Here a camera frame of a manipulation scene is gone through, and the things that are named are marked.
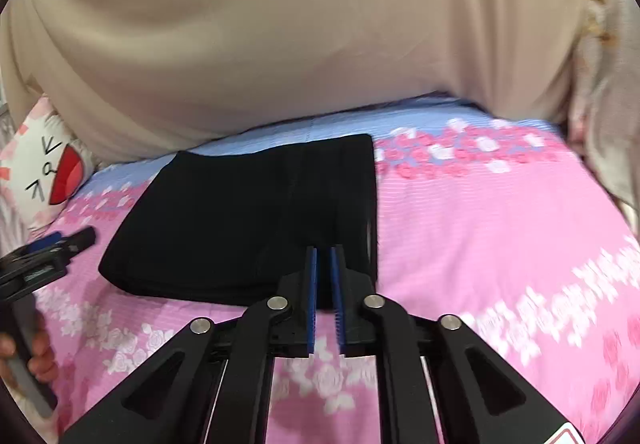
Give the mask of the person's left hand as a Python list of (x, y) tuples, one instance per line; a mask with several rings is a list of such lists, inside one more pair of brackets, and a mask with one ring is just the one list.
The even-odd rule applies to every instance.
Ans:
[[(38, 329), (32, 346), (32, 358), (28, 362), (29, 371), (44, 384), (52, 383), (58, 378), (58, 364), (51, 346), (48, 331)], [(9, 334), (1, 334), (1, 378), (11, 388), (17, 388), (13, 372), (6, 362), (15, 354), (15, 343)]]

